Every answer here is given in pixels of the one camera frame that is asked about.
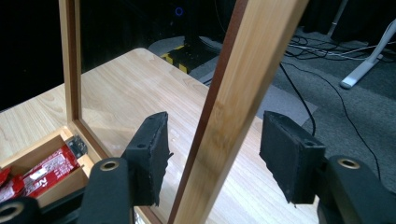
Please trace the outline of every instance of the wooden frame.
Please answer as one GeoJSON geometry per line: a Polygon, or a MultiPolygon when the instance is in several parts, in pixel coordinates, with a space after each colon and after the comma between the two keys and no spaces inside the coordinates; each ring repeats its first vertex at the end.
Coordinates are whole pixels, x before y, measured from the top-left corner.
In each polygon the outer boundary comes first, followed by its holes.
{"type": "MultiPolygon", "coordinates": [[[[92,160],[99,161],[108,154],[81,116],[78,0],[59,4],[68,125],[92,148],[92,160]]],[[[169,223],[205,222],[306,4],[237,1],[169,223]]],[[[158,222],[143,210],[150,222],[158,222]]]]}

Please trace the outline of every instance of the blue circle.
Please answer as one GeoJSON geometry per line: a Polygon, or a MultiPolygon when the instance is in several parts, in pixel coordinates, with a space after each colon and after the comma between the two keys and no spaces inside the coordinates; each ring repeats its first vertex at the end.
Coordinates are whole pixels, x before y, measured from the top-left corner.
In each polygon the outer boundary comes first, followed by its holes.
{"type": "Polygon", "coordinates": [[[177,16],[182,16],[183,15],[183,13],[184,13],[184,10],[183,10],[183,8],[182,7],[177,7],[176,9],[175,9],[175,14],[177,15],[177,16]]]}

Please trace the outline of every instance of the gray carpet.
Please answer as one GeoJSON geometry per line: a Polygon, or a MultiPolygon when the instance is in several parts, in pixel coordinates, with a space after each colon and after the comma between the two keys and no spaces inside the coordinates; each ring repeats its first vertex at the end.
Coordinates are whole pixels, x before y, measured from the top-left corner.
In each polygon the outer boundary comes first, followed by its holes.
{"type": "MultiPolygon", "coordinates": [[[[300,29],[297,29],[295,34],[331,41],[327,35],[305,34],[300,29]]],[[[174,46],[181,45],[183,39],[176,37],[165,41],[166,44],[154,43],[150,50],[162,55],[174,46]]],[[[353,49],[364,47],[364,43],[360,42],[349,42],[345,45],[353,49]]],[[[210,84],[216,61],[217,58],[203,64],[191,71],[190,75],[205,84],[210,84]]],[[[326,157],[353,157],[366,163],[377,175],[374,153],[383,185],[396,192],[396,63],[378,63],[351,90],[340,88],[339,82],[361,61],[331,61],[327,58],[299,60],[285,56],[282,63],[313,111],[316,122],[315,137],[327,147],[326,157]],[[335,87],[342,99],[321,77],[335,87]],[[373,153],[359,138],[346,112],[373,153]]],[[[263,110],[283,113],[312,132],[311,120],[280,69],[262,101],[257,116],[262,118],[263,110]]]]}

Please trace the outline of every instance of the wooden table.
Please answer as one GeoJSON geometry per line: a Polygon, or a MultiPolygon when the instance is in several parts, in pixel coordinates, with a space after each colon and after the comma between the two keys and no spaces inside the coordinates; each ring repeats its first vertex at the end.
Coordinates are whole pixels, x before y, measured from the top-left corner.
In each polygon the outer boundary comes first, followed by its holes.
{"type": "MultiPolygon", "coordinates": [[[[208,88],[145,49],[132,50],[82,75],[83,119],[119,156],[151,114],[167,111],[169,160],[160,206],[169,217],[208,88]]],[[[66,125],[64,85],[0,114],[0,160],[66,125]]],[[[288,204],[259,156],[258,118],[227,176],[207,223],[318,223],[316,205],[288,204]]]]}

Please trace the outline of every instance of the red package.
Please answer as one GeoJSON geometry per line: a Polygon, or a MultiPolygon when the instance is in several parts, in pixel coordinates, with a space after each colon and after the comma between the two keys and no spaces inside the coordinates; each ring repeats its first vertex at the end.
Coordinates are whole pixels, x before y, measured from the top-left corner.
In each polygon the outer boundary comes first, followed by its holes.
{"type": "Polygon", "coordinates": [[[23,176],[25,196],[39,196],[78,167],[73,152],[64,145],[23,176]]]}
{"type": "Polygon", "coordinates": [[[21,196],[23,189],[22,175],[15,175],[0,189],[0,203],[21,196]]]}
{"type": "Polygon", "coordinates": [[[8,180],[9,172],[11,172],[11,167],[0,170],[0,187],[8,180]]]}

